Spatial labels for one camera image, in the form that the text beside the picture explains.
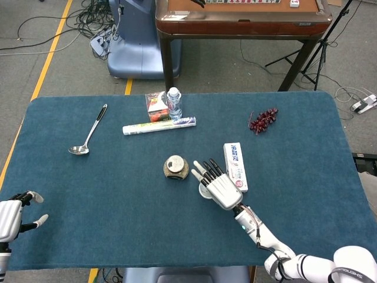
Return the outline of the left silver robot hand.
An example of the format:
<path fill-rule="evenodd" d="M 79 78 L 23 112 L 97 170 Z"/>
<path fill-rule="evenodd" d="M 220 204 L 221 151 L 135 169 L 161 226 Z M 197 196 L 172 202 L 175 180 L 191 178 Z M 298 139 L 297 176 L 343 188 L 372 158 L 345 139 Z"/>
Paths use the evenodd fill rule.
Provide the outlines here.
<path fill-rule="evenodd" d="M 23 209 L 25 206 L 29 206 L 32 200 L 42 203 L 44 198 L 37 192 L 26 191 L 1 201 L 1 243 L 10 243 L 20 233 L 39 228 L 47 221 L 49 215 L 44 214 L 36 221 L 22 224 Z"/>

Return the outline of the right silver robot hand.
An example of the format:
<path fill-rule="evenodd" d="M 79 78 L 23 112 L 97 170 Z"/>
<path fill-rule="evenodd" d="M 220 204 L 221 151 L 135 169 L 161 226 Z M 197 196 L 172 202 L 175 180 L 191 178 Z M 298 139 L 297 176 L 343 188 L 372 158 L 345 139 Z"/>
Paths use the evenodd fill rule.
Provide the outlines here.
<path fill-rule="evenodd" d="M 241 204 L 242 192 L 215 160 L 203 163 L 195 160 L 193 165 L 195 168 L 191 169 L 191 173 L 200 182 L 202 197 L 212 199 L 224 210 L 232 210 Z"/>

